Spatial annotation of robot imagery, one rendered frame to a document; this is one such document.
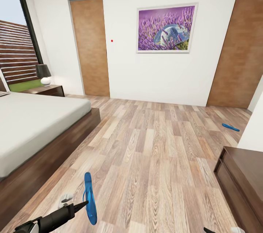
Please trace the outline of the sandal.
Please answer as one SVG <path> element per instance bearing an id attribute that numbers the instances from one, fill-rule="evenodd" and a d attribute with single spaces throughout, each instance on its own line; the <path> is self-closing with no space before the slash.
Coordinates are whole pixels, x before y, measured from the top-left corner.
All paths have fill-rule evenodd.
<path id="1" fill-rule="evenodd" d="M 89 201 L 89 203 L 85 206 L 88 218 L 92 225 L 96 225 L 97 223 L 97 211 L 96 211 L 96 204 L 94 200 L 94 195 L 92 191 L 92 179 L 90 172 L 85 173 L 84 175 L 85 180 L 85 196 L 86 201 Z"/>
<path id="2" fill-rule="evenodd" d="M 232 129 L 232 130 L 235 130 L 235 131 L 240 131 L 239 129 L 236 129 L 236 128 L 233 128 L 232 126 L 230 127 L 229 125 L 227 125 L 227 124 L 222 124 L 224 127 L 226 127 L 226 128 L 230 128 L 230 129 Z"/>

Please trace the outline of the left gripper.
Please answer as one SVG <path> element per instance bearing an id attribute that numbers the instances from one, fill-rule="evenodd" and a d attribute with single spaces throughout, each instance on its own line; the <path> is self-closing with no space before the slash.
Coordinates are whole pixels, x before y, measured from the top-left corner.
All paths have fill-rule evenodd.
<path id="1" fill-rule="evenodd" d="M 81 210 L 84 206 L 86 206 L 89 203 L 89 201 L 83 201 L 80 204 L 77 204 L 74 206 L 74 204 L 70 204 L 68 206 L 64 206 L 59 208 L 58 210 L 51 213 L 52 216 L 52 231 L 59 228 L 68 220 L 75 217 L 75 213 Z"/>

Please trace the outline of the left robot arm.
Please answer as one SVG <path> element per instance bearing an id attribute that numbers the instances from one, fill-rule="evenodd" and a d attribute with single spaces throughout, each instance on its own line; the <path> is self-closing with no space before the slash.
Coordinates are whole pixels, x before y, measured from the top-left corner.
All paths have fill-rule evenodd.
<path id="1" fill-rule="evenodd" d="M 75 213 L 81 210 L 84 206 L 86 206 L 89 201 L 83 201 L 80 204 L 74 206 L 74 204 L 68 205 L 66 202 L 73 198 L 73 193 L 64 194 L 58 204 L 58 210 L 52 212 L 51 214 L 42 216 L 32 220 L 27 221 L 22 225 L 19 225 L 15 228 L 15 232 L 13 233 L 49 233 L 59 228 L 68 220 L 75 217 Z M 37 223 L 33 223 L 38 221 Z"/>

